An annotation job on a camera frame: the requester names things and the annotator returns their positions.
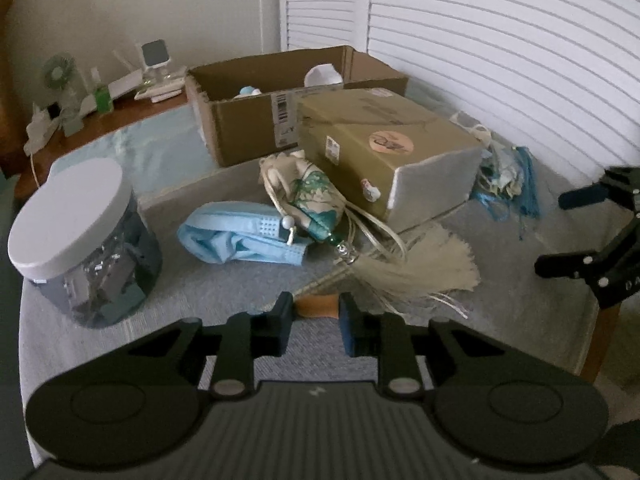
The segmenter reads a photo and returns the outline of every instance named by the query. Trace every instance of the open cardboard box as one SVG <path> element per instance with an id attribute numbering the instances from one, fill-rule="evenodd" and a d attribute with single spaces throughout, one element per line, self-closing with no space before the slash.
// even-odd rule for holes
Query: open cardboard box
<path id="1" fill-rule="evenodd" d="M 295 95 L 342 86 L 304 89 L 306 73 L 331 63 L 344 88 L 386 88 L 404 95 L 408 77 L 350 46 L 290 50 L 230 59 L 190 70 L 187 93 L 197 100 L 204 141 L 220 166 L 269 155 L 297 143 Z M 261 95 L 233 99 L 244 86 Z"/>

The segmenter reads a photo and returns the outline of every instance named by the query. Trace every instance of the white jar lid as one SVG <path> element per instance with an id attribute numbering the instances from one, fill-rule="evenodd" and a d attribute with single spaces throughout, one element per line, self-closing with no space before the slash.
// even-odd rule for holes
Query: white jar lid
<path id="1" fill-rule="evenodd" d="M 50 177 L 15 218 L 9 259 L 30 280 L 67 272 L 113 231 L 131 192 L 122 168 L 110 158 L 91 158 Z"/>

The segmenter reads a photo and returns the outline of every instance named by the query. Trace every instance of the white window blinds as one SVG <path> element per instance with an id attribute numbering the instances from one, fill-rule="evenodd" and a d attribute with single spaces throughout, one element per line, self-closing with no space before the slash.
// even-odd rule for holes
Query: white window blinds
<path id="1" fill-rule="evenodd" d="M 355 0 L 281 0 L 283 50 L 351 44 Z"/>
<path id="2" fill-rule="evenodd" d="M 343 43 L 529 146 L 574 184 L 640 164 L 640 0 L 354 0 L 352 9 L 365 9 L 356 34 L 366 37 Z"/>

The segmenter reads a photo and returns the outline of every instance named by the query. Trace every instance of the green bead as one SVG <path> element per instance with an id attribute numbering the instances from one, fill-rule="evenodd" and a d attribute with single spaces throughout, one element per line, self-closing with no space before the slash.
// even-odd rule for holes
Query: green bead
<path id="1" fill-rule="evenodd" d="M 342 242 L 342 238 L 340 238 L 338 235 L 335 235 L 333 233 L 329 233 L 328 237 L 326 238 L 326 241 L 335 247 L 336 245 Z"/>

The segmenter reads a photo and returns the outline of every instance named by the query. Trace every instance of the screw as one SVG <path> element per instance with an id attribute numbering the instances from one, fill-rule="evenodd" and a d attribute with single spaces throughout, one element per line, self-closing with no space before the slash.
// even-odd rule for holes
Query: screw
<path id="1" fill-rule="evenodd" d="M 222 379 L 213 385 L 213 391 L 225 397 L 235 397 L 244 392 L 244 384 L 237 379 Z"/>
<path id="2" fill-rule="evenodd" d="M 420 390 L 422 385 L 411 377 L 396 377 L 389 381 L 389 389 L 398 395 L 411 395 Z"/>

